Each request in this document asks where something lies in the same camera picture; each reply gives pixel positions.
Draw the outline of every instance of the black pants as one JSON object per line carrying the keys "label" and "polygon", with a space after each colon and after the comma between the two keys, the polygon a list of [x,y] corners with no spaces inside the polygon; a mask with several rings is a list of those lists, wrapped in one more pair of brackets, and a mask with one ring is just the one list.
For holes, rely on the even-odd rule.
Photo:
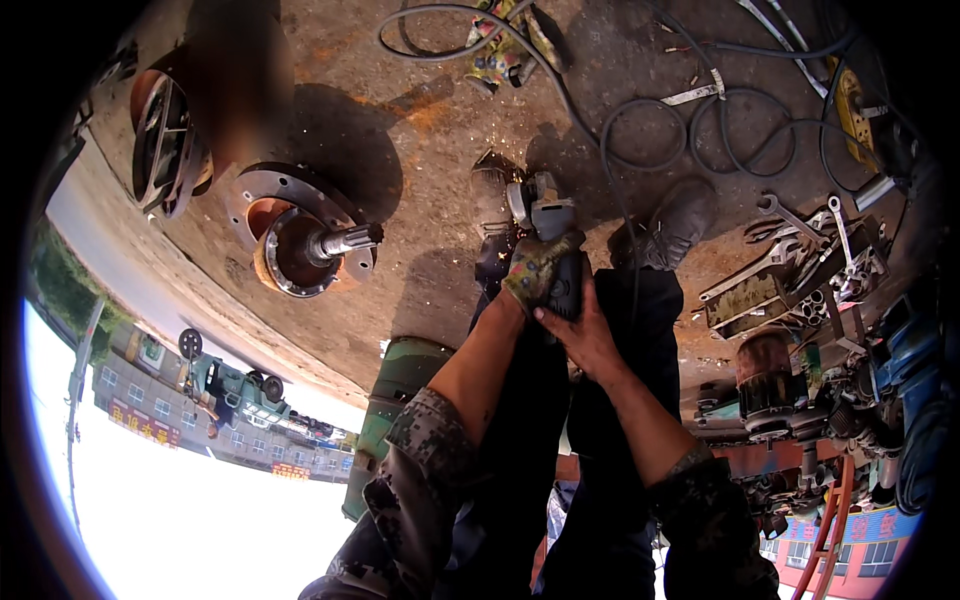
{"label": "black pants", "polygon": [[[683,310],[684,295],[676,276],[640,272],[633,330],[634,274],[600,270],[595,278],[597,298],[617,349],[667,411],[680,420],[673,323]],[[495,293],[494,288],[481,296],[473,324]],[[537,590],[545,597],[581,591],[600,593],[598,597],[607,597],[604,591],[654,597],[649,510],[610,399],[585,377],[571,386],[563,348],[548,346],[543,329],[528,325],[517,342],[496,413],[480,446],[481,463],[492,476],[470,490],[457,516],[453,551],[435,598],[529,593],[567,413],[567,437],[580,460],[580,485],[564,530],[540,571]]]}

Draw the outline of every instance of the rusty ground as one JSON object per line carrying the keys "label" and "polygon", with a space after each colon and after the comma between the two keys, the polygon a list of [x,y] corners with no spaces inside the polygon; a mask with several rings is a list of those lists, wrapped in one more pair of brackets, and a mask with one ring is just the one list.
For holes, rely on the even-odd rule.
{"label": "rusty ground", "polygon": [[[182,39],[190,19],[207,6],[189,0],[158,2],[137,27],[140,69]],[[816,20],[804,2],[784,1],[800,29],[819,46]],[[488,147],[528,169],[547,168],[581,207],[587,250],[595,267],[609,265],[606,239],[620,225],[597,153],[570,122],[542,72],[523,88],[482,97],[464,84],[466,64],[419,65],[394,60],[375,45],[372,28],[397,10],[398,0],[314,2],[285,0],[281,25],[295,60],[294,114],[276,146],[260,160],[309,165],[338,186],[367,215],[384,224],[386,241],[372,279],[344,293],[293,300],[260,284],[227,223],[222,195],[247,164],[235,165],[205,196],[194,199],[163,231],[219,286],[266,324],[330,368],[369,390],[379,368],[379,341],[413,334],[457,346],[468,330],[478,293],[472,262],[478,238],[468,219],[467,177]],[[613,0],[543,0],[540,8],[563,32],[573,64],[565,75],[570,94],[597,130],[613,107],[635,97],[664,97],[709,83],[689,53],[664,53],[683,45],[637,3]],[[775,42],[733,2],[677,0],[667,7],[696,37],[773,47]],[[407,22],[410,37],[431,50],[461,45],[467,24],[450,15],[426,15]],[[396,29],[388,39],[397,42]],[[819,117],[821,100],[790,61],[712,52],[729,86],[765,90],[795,117]],[[101,87],[91,131],[110,166],[131,189],[133,134],[127,106],[132,80]],[[747,156],[782,120],[775,108],[754,100],[731,99],[733,147]],[[689,119],[696,103],[680,107]],[[705,119],[697,138],[705,160],[730,164],[720,152],[715,116]],[[628,113],[616,127],[614,148],[640,161],[659,161],[678,135],[655,110]],[[678,271],[684,312],[676,324],[680,347],[684,416],[689,393],[700,383],[733,376],[739,341],[710,339],[704,319],[692,320],[697,294],[759,254],[746,246],[742,228],[757,217],[755,202],[766,190],[801,212],[826,202],[832,191],[816,152],[816,132],[800,133],[793,170],[776,181],[703,173],[689,150],[668,171],[617,171],[633,212],[649,216],[664,191],[688,175],[708,177],[718,190],[720,218],[707,239]],[[787,144],[770,156],[771,168]],[[869,178],[844,149],[828,141],[838,178],[856,186]],[[902,198],[890,194],[876,205],[898,214]]]}

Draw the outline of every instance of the camouflage jacket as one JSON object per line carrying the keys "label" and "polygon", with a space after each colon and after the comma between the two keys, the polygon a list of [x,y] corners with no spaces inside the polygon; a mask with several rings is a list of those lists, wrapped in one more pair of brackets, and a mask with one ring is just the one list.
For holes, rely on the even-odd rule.
{"label": "camouflage jacket", "polygon": [[[396,418],[387,441],[387,458],[364,489],[369,509],[300,600],[431,595],[477,451],[457,410],[426,388]],[[756,524],[727,459],[698,445],[648,493],[671,543],[667,597],[777,597],[777,571],[759,555]]]}

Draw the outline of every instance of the road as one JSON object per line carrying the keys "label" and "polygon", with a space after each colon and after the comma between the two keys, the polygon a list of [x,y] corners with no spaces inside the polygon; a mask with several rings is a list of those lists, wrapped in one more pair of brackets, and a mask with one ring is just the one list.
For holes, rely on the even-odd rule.
{"label": "road", "polygon": [[175,345],[181,331],[196,327],[205,334],[204,351],[242,371],[256,366],[283,379],[286,399],[298,412],[360,431],[363,391],[233,298],[223,298],[226,293],[139,214],[92,139],[54,193],[47,216],[86,268],[167,343]]}

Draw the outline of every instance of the work boot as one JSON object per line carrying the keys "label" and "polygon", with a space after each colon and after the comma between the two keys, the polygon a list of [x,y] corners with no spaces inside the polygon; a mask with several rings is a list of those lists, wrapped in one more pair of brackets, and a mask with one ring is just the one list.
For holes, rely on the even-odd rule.
{"label": "work boot", "polygon": [[683,180],[670,190],[646,231],[637,232],[637,250],[630,247],[626,226],[610,236],[607,248],[615,269],[676,271],[686,253],[716,220],[717,197],[703,180]]}
{"label": "work boot", "polygon": [[473,227],[483,240],[473,278],[488,300],[500,291],[500,280],[510,268],[516,246],[517,227],[507,206],[507,183],[522,177],[519,167],[490,150],[470,170]]}

